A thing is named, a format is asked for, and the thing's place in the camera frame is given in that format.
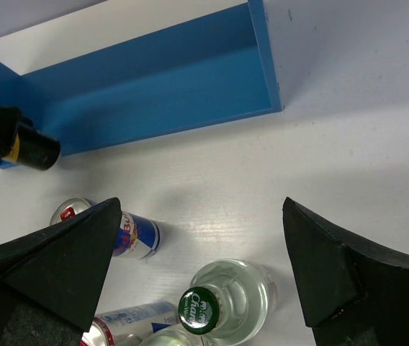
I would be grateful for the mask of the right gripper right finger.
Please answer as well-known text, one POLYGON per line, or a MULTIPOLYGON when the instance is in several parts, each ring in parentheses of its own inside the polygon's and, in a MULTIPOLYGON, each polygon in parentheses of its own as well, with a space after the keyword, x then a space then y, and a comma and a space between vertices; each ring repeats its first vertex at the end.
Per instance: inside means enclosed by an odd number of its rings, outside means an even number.
POLYGON ((409 345, 409 254, 291 198, 283 228, 305 324, 317 345, 409 345))

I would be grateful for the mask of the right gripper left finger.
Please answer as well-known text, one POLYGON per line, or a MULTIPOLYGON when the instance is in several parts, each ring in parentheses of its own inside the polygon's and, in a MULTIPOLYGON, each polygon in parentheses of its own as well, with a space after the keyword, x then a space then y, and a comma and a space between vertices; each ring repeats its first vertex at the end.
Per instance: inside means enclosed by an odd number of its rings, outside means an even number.
POLYGON ((79 345, 121 220, 118 198, 0 244, 0 345, 79 345))

